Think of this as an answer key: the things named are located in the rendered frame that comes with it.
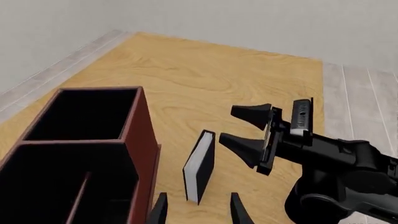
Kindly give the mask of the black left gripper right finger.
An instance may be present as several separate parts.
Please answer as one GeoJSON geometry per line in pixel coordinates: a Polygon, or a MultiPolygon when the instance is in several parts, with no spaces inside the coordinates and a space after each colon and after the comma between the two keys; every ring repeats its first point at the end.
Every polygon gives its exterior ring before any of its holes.
{"type": "Polygon", "coordinates": [[[231,193],[230,212],[233,224],[254,224],[237,192],[231,193]]]}

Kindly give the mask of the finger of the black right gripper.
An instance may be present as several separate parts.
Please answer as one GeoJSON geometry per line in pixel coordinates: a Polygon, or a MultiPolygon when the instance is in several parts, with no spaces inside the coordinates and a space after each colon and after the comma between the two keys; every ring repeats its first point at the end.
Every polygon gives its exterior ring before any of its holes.
{"type": "Polygon", "coordinates": [[[234,105],[231,108],[231,116],[253,124],[263,131],[270,120],[271,108],[271,104],[257,106],[234,105]]]}
{"type": "Polygon", "coordinates": [[[219,143],[235,153],[251,169],[258,165],[263,153],[265,140],[247,139],[232,134],[221,133],[219,143]]]}

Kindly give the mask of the black book with white pages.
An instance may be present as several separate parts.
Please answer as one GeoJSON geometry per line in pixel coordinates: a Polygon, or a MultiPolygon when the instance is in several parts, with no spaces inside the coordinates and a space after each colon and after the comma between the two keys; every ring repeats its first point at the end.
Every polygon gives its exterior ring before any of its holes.
{"type": "Polygon", "coordinates": [[[215,132],[203,130],[183,169],[185,198],[199,204],[215,166],[215,132]]]}

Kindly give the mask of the red-brown desk caddy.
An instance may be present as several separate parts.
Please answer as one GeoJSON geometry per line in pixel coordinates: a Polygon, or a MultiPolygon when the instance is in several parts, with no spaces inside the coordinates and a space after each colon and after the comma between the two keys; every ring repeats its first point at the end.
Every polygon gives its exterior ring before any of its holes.
{"type": "Polygon", "coordinates": [[[145,224],[159,154],[142,87],[59,89],[0,162],[0,224],[145,224]]]}

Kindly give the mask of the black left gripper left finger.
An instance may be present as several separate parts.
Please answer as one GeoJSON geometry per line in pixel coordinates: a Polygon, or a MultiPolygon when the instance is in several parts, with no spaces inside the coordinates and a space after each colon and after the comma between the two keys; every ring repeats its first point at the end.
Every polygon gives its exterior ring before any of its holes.
{"type": "Polygon", "coordinates": [[[166,192],[161,192],[153,206],[148,218],[147,224],[165,224],[167,219],[168,198],[166,192]]]}

